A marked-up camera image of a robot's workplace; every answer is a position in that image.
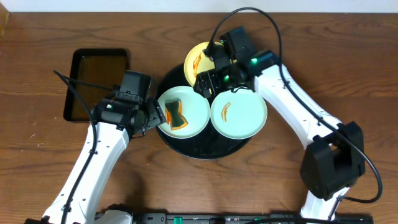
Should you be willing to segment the orange and green sponge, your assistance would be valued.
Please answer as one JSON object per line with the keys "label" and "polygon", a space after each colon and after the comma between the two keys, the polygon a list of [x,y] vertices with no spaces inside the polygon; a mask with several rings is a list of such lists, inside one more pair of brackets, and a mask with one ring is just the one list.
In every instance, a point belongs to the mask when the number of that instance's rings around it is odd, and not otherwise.
{"label": "orange and green sponge", "polygon": [[188,121],[182,114],[182,102],[180,100],[170,101],[165,104],[166,123],[172,131],[182,129],[188,125]]}

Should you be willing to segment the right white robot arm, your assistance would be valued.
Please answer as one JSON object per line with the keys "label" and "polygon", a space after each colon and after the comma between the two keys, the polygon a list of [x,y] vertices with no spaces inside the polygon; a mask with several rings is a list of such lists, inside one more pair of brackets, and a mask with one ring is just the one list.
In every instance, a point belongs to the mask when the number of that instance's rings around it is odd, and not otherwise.
{"label": "right white robot arm", "polygon": [[243,27],[189,51],[186,79],[195,92],[213,100],[248,88],[265,99],[294,130],[305,149],[300,176],[308,189],[300,215],[336,221],[345,194],[365,173],[363,132],[323,110],[290,76],[270,50],[257,51]]}

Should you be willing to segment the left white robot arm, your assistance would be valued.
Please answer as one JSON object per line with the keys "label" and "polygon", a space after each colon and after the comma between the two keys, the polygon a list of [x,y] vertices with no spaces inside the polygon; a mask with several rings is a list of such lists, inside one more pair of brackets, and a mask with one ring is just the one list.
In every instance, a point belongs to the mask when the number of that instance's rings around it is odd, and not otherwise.
{"label": "left white robot arm", "polygon": [[134,138],[165,123],[165,116],[150,90],[155,80],[126,70],[121,85],[87,109],[90,120],[81,153],[54,202],[39,220],[26,223],[132,223],[132,212],[112,205],[102,215],[96,210],[109,176],[122,152]]}

